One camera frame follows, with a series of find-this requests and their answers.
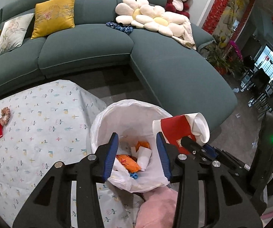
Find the white trash bag bin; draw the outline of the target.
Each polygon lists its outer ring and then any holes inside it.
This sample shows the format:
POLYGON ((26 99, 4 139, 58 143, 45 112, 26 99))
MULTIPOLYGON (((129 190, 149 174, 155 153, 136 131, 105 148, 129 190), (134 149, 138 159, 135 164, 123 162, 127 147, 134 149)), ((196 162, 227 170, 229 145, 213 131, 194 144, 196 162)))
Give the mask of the white trash bag bin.
POLYGON ((122 170, 117 170, 116 168, 122 164, 115 160, 108 178, 112 185, 131 193, 145 193, 169 184, 157 151, 157 133, 153 130, 153 122, 171 116, 161 107, 134 99, 113 103, 96 116, 90 130, 93 153, 99 146, 108 143, 114 132, 118 134, 120 144, 134 147, 137 142, 145 141, 150 144, 152 151, 146 170, 139 171, 137 179, 133 179, 122 170))

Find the black stand with green light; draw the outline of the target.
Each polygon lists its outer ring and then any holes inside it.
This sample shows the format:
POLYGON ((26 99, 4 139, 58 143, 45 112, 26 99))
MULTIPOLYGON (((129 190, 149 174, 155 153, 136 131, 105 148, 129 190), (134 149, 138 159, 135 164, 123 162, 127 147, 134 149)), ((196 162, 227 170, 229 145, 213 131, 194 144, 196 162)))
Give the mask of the black stand with green light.
POLYGON ((267 208, 264 189, 272 178, 273 172, 273 114, 266 112, 258 134, 257 148, 251 164, 248 181, 250 202, 257 213, 262 215, 267 208))

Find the blue knitted item on sofa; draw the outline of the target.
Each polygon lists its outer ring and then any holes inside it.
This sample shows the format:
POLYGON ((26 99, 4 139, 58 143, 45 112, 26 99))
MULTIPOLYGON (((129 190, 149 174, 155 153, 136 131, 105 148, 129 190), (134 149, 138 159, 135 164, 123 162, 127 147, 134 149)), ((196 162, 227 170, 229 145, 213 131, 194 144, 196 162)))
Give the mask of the blue knitted item on sofa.
POLYGON ((130 25, 123 25, 121 23, 107 22, 105 25, 108 26, 108 27, 110 27, 110 28, 112 28, 112 29, 124 32, 127 35, 129 35, 133 31, 133 27, 132 26, 130 26, 130 25))

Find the large white flower pillow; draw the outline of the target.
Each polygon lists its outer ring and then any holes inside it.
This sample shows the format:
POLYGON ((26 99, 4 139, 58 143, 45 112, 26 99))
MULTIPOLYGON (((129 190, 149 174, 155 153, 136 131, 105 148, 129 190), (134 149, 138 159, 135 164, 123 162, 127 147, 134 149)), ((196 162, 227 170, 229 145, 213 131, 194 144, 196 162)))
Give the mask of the large white flower pillow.
POLYGON ((159 5, 152 6, 148 0, 122 0, 115 7, 116 22, 136 28, 158 32, 168 37, 182 37, 187 17, 166 11, 159 5))

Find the dark green sectional sofa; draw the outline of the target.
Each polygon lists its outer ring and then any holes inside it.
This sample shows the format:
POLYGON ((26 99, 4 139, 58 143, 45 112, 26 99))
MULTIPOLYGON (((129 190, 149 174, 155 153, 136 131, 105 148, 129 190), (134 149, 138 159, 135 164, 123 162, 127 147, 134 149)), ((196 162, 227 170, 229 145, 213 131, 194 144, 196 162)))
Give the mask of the dark green sectional sofa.
MULTIPOLYGON (((16 0, 0 9, 0 29, 49 0, 16 0)), ((111 65, 131 65, 155 105, 172 115, 200 112, 211 130, 234 111, 237 98, 197 50, 145 29, 126 34, 106 25, 122 0, 75 0, 75 27, 32 39, 0 56, 0 99, 50 78, 111 65)), ((167 0, 148 0, 165 6, 167 0)))

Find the grey embroidered cushion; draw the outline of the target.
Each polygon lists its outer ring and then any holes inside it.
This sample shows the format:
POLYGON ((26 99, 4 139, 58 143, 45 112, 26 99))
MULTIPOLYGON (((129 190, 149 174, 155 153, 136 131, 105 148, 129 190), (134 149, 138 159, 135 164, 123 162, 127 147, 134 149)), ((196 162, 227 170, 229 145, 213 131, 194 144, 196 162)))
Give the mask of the grey embroidered cushion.
POLYGON ((34 13, 20 15, 4 23, 0 35, 0 55, 20 47, 34 13))

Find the yellow embroidered cushion right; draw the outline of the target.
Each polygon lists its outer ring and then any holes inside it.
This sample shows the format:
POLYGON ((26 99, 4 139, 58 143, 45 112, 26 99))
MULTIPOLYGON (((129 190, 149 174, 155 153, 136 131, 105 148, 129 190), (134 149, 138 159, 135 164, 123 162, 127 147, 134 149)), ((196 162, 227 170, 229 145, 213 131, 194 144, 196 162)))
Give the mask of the yellow embroidered cushion right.
POLYGON ((74 28, 74 6, 75 0, 49 0, 37 3, 31 39, 74 28))

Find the red and white paper cup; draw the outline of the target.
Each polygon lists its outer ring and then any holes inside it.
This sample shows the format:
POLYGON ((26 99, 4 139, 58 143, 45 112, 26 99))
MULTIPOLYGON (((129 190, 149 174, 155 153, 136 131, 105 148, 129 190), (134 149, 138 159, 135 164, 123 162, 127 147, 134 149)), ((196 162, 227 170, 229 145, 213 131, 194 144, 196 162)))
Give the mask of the red and white paper cup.
POLYGON ((183 137, 189 137, 200 146, 206 144, 210 139, 208 123, 201 113, 183 114, 154 120, 152 128, 154 135, 162 132, 167 143, 175 145, 179 153, 186 155, 191 154, 191 151, 183 148, 181 143, 183 137))

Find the beige blanket under pillow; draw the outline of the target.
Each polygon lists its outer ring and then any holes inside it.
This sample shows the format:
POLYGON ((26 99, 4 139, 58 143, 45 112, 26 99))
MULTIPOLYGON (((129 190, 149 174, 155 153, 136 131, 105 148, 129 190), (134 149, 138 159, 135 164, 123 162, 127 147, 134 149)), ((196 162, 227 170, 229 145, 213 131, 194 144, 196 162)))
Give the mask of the beige blanket under pillow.
POLYGON ((182 44, 184 47, 196 50, 196 43, 193 37, 191 22, 186 19, 182 24, 169 24, 170 30, 173 33, 172 38, 182 44))

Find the potted flower plant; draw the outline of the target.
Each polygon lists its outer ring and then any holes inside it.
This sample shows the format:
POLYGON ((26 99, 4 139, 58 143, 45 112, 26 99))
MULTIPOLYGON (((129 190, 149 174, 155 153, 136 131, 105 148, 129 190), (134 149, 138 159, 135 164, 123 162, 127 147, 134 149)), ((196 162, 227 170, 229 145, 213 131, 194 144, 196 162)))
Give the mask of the potted flower plant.
POLYGON ((206 60, 220 75, 241 73, 243 70, 243 56, 238 45, 226 37, 213 35, 214 42, 205 47, 206 60))

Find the floral light blue tablecloth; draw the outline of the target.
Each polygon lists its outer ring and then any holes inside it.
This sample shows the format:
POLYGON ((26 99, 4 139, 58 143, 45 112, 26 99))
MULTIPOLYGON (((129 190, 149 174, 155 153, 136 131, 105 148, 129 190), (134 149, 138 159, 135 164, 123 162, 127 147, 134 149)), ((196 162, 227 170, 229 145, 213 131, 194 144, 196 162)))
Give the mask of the floral light blue tablecloth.
POLYGON ((23 204, 55 162, 90 154, 90 128, 104 101, 68 80, 0 100, 11 115, 0 138, 0 216, 12 226, 23 204))

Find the white cloth glove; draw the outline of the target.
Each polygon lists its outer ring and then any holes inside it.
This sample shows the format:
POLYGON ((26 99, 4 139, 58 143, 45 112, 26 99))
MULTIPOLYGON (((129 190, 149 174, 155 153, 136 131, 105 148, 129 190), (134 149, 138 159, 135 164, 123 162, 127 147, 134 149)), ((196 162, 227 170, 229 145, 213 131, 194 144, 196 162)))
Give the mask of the white cloth glove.
POLYGON ((152 150, 146 147, 140 146, 138 150, 135 147, 131 148, 132 159, 136 161, 136 163, 141 168, 141 171, 145 171, 148 167, 152 150))

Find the red wall decoration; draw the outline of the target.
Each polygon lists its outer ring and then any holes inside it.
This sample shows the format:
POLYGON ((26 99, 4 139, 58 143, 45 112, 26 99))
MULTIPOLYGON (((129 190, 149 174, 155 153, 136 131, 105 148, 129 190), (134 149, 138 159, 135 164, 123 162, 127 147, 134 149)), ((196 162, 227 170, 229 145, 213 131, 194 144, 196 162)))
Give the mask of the red wall decoration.
POLYGON ((226 9, 228 1, 229 0, 214 0, 212 8, 202 26, 203 30, 211 35, 213 34, 217 27, 217 24, 221 19, 223 12, 226 9))

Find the orange paper bag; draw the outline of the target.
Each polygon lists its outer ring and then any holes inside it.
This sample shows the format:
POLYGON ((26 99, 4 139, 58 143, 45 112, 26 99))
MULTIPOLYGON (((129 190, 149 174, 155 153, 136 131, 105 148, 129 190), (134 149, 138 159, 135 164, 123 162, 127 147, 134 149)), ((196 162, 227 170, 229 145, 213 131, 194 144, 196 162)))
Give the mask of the orange paper bag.
POLYGON ((129 155, 118 154, 116 158, 123 165, 123 167, 125 167, 125 169, 130 173, 136 173, 141 170, 141 167, 138 165, 138 163, 129 155))

